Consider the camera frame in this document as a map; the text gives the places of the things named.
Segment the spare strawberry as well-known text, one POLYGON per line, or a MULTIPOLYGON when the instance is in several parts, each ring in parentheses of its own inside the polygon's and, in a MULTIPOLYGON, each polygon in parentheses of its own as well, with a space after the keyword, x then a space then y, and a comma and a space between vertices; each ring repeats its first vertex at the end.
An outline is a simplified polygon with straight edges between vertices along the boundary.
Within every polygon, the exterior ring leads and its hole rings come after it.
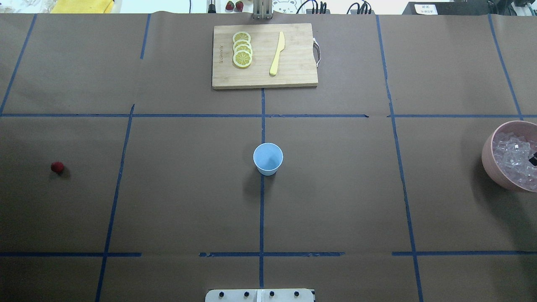
POLYGON ((229 0, 229 1, 226 3, 225 10, 231 12, 231 11, 234 11, 234 9, 235 9, 235 4, 234 4, 234 2, 233 2, 232 0, 229 0))
POLYGON ((235 11, 243 12, 244 3, 242 1, 235 2, 235 11))

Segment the aluminium frame post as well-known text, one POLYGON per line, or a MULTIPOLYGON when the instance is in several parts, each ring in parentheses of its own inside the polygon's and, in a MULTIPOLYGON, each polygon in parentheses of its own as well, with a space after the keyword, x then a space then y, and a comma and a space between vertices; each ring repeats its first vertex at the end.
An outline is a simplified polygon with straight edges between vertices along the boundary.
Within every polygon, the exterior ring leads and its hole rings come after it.
POLYGON ((270 20, 274 16, 272 0, 253 0, 253 19, 270 20))

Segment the spare strawberry left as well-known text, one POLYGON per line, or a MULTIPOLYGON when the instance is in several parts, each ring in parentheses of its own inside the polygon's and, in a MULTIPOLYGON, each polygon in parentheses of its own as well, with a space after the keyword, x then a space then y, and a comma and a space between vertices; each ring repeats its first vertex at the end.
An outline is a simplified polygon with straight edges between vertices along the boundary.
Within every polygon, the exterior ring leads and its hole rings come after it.
POLYGON ((234 4, 234 2, 233 2, 232 0, 229 0, 229 1, 226 3, 225 10, 231 12, 231 11, 234 11, 234 9, 235 9, 235 4, 234 4))

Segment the lemon slice nearest board edge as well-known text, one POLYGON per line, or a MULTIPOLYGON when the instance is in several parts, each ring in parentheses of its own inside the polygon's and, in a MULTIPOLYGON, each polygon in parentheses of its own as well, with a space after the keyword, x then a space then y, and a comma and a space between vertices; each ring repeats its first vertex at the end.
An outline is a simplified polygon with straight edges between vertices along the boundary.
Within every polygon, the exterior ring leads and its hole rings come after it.
POLYGON ((233 42, 238 42, 240 40, 245 40, 247 42, 250 42, 251 41, 251 36, 248 32, 244 32, 244 31, 241 31, 241 32, 236 32, 234 34, 234 36, 232 37, 232 40, 233 42))

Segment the pink bowl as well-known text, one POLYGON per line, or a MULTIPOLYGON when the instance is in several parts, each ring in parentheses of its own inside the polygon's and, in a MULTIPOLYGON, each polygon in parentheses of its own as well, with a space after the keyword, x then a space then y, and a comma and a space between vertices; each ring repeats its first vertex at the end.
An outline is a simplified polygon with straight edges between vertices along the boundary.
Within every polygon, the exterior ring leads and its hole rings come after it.
POLYGON ((536 141, 536 124, 532 122, 526 122, 522 120, 514 120, 501 124, 496 130, 489 136, 482 149, 482 164, 488 176, 501 187, 516 191, 516 192, 532 192, 535 191, 520 187, 520 185, 514 183, 508 178, 508 176, 499 168, 499 165, 495 162, 493 155, 493 138, 498 132, 513 132, 516 136, 525 136, 525 138, 536 141))

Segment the light blue paper cup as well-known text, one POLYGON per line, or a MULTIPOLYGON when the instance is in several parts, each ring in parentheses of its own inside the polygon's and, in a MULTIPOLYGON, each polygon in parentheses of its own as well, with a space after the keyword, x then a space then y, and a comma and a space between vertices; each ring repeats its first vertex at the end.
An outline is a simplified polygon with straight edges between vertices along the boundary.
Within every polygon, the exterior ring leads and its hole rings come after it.
POLYGON ((253 152, 253 162, 263 176, 272 176, 284 160, 283 151, 274 143, 263 143, 253 152))

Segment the red strawberry on table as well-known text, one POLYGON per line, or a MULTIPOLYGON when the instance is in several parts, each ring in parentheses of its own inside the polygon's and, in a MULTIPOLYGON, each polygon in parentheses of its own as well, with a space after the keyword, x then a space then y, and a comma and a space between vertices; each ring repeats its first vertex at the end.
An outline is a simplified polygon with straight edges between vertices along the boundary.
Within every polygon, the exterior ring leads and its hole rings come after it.
POLYGON ((50 169, 56 174, 62 174, 62 172, 65 170, 65 165, 62 162, 53 162, 50 165, 50 169))

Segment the yellow plastic knife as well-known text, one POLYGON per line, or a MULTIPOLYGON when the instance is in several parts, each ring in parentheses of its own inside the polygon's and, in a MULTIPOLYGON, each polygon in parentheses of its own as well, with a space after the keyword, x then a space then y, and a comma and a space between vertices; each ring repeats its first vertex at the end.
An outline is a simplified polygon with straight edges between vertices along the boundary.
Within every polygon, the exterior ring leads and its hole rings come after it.
POLYGON ((269 70, 270 76, 277 75, 277 72, 279 70, 280 55, 281 55, 281 52, 284 50, 284 48, 285 48, 285 36, 284 36, 284 32, 280 31, 276 51, 274 54, 274 59, 272 60, 270 70, 269 70))

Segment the spare strawberry right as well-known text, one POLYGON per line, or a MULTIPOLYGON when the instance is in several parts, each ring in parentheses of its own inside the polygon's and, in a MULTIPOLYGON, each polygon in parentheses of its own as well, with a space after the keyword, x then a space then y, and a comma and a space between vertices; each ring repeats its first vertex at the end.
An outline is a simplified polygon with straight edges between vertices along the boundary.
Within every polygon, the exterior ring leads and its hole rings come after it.
POLYGON ((235 11, 243 12, 244 3, 242 1, 235 2, 235 11))

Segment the lemon slice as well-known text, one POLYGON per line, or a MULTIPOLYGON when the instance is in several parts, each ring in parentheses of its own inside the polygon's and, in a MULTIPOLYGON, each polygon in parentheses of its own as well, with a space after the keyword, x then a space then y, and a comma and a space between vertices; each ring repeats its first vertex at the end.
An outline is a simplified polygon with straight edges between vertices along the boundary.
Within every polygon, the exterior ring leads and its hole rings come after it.
POLYGON ((234 55, 238 54, 239 52, 246 52, 250 55, 250 57, 253 55, 253 49, 250 44, 240 44, 234 47, 234 55))
POLYGON ((251 44, 250 44, 249 40, 246 40, 246 39, 240 39, 240 40, 237 40, 236 42, 234 42, 233 48, 236 49, 237 47, 242 46, 242 45, 245 45, 245 46, 251 48, 251 44))

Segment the yellow cloth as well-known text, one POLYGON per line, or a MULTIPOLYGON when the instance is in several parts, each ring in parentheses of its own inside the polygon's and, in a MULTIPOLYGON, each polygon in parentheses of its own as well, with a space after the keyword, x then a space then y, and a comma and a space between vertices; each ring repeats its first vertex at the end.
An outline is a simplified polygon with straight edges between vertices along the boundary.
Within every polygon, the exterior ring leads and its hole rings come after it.
POLYGON ((58 0, 52 8, 55 14, 101 14, 110 13, 115 0, 58 0))

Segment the clear ice cubes pile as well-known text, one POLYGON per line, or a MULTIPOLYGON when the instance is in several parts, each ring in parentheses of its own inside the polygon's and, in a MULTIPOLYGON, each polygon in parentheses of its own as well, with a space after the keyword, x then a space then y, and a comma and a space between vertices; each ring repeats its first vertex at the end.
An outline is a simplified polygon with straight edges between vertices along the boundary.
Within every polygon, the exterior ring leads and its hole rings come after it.
POLYGON ((493 155, 499 168, 514 183, 532 191, 537 187, 537 167, 529 163, 529 156, 535 152, 535 141, 513 132, 498 132, 493 138, 493 155))

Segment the lemon slice nearest board centre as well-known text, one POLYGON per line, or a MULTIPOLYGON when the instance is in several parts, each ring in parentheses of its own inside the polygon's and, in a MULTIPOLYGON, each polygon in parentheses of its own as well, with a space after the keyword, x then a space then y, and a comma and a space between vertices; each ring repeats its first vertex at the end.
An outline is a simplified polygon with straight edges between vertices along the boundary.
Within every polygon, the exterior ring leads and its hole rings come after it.
POLYGON ((238 50, 233 54, 232 60, 236 67, 244 69, 251 65, 253 55, 247 50, 238 50))

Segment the bamboo cutting board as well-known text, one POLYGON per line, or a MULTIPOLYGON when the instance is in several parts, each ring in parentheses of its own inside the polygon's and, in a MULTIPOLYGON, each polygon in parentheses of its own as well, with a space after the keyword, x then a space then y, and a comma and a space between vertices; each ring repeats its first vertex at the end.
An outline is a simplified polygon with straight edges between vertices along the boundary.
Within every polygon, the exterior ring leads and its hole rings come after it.
POLYGON ((311 23, 215 26, 213 42, 212 88, 215 90, 312 87, 318 84, 311 23), (253 62, 244 69, 236 67, 232 60, 232 37, 241 31, 250 34, 253 48, 253 62), (277 75, 270 76, 280 31, 284 32, 285 48, 280 55, 277 75))

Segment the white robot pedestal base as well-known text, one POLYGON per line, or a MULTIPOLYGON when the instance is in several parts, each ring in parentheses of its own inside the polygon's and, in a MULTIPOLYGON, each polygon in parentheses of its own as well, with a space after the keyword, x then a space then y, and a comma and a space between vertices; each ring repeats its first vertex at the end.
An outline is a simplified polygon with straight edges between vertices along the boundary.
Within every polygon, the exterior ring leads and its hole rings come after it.
POLYGON ((205 296, 206 302, 315 302, 314 290, 284 289, 216 289, 205 296))

